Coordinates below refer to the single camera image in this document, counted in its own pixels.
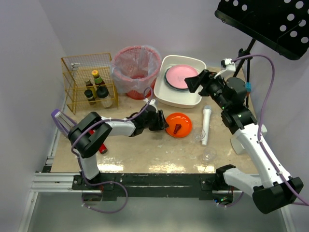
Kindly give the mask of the orange plate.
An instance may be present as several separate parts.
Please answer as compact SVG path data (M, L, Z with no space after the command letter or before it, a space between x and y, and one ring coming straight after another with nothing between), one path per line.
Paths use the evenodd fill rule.
M166 118L169 127L165 129L166 133L174 138L187 137L193 128L193 124L189 116L183 113L172 113Z

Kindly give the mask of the pink plate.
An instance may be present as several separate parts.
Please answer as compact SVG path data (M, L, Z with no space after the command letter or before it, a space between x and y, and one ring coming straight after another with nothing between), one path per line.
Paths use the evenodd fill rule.
M190 65L180 64L172 66L167 72L167 81L174 87L185 89L188 88L184 79L187 77L197 76L198 72Z

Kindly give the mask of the teal ornate plate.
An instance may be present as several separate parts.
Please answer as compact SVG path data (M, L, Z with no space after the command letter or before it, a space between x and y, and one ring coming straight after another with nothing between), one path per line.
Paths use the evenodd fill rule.
M165 71L165 74L164 74L164 82L165 82L165 84L166 84L169 88L171 88L171 89L173 89L173 90L175 90L175 91L178 91L178 92L189 91L188 88L185 88L185 89L176 88L176 87L172 86L172 85L167 81L167 72L168 72L169 69L170 69L170 68L168 68L168 69Z

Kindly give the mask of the clear black-lidded shaker jar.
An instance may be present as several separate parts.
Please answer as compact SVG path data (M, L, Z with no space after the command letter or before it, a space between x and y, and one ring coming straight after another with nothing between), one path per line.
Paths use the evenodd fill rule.
M99 99L101 100L101 104L103 105L104 108L109 108L112 106L113 101L112 101L112 98L109 94L107 87L99 86L97 88L96 93Z

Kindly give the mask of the green yellow-capped sauce bottle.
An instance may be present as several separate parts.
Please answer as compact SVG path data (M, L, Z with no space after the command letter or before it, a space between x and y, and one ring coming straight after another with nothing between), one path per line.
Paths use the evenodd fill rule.
M95 86L97 88L99 87L106 87L106 84L105 82L103 81L102 77L100 76L98 70L93 70L91 72L92 76L93 76L93 79L94 79L94 82L95 82Z

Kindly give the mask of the dark spice jar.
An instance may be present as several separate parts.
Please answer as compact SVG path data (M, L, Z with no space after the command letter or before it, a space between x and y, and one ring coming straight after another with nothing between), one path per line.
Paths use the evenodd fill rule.
M96 102L96 99L95 99L95 97L94 97L94 95L93 95L92 90L90 90L90 89L85 90L85 91L84 91L84 95L86 96L86 98L87 98L87 100L88 100L88 103L89 103L90 105L95 105L95 104L97 103L97 102Z

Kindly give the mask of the brown-lidded seasoning bottle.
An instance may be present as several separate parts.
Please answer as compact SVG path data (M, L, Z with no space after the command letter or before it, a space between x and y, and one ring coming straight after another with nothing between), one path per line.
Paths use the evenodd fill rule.
M90 79L85 80L84 83L85 83L86 89L89 89L89 90L91 90L91 91L94 89L94 86L93 86L93 84L91 83Z

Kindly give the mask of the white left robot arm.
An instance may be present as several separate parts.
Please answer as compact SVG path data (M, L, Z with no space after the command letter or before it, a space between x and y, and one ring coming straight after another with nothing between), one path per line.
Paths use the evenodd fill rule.
M90 112L69 131L71 151L77 157L86 179L92 180L100 173L96 153L108 137L135 137L145 129L162 131L169 127L155 100L146 99L145 102L139 112L123 119L107 118L97 112Z

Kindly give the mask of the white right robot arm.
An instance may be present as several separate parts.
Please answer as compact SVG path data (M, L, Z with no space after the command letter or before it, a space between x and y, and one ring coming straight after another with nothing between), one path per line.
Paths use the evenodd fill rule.
M304 184L299 177L293 178L283 168L274 153L264 141L261 126L245 105L248 95L246 84L238 77L228 77L235 70L231 59L221 62L223 69L218 73L203 70L195 77L185 78L191 93L210 96L221 108L222 121L250 155L259 179L243 173L234 165L216 169L212 184L214 190L233 186L250 195L263 214L268 214L296 200Z

